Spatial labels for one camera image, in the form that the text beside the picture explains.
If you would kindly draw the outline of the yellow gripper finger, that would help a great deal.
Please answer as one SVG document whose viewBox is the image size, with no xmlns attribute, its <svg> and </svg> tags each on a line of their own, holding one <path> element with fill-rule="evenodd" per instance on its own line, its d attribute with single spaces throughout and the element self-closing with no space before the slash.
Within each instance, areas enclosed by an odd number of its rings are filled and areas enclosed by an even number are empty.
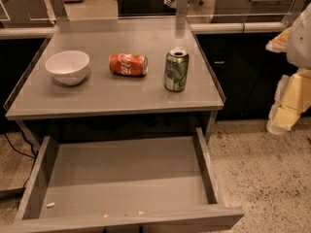
<svg viewBox="0 0 311 233">
<path fill-rule="evenodd" d="M 283 75 L 270 109 L 267 131 L 275 135 L 291 131 L 300 116 L 310 107 L 311 71 L 300 68 L 291 76 Z"/>
<path fill-rule="evenodd" d="M 288 37 L 289 33 L 291 31 L 291 28 L 285 29 L 283 32 L 281 32 L 278 36 L 270 40 L 265 48 L 272 52 L 286 52 L 287 51 L 287 45 L 288 45 Z"/>
</svg>

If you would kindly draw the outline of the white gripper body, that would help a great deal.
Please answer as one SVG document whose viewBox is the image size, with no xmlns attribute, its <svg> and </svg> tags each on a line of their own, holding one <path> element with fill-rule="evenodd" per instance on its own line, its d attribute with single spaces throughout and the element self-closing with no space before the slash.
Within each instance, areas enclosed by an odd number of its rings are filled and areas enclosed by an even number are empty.
<svg viewBox="0 0 311 233">
<path fill-rule="evenodd" d="M 292 24 L 287 60 L 298 68 L 311 69 L 311 4 Z"/>
</svg>

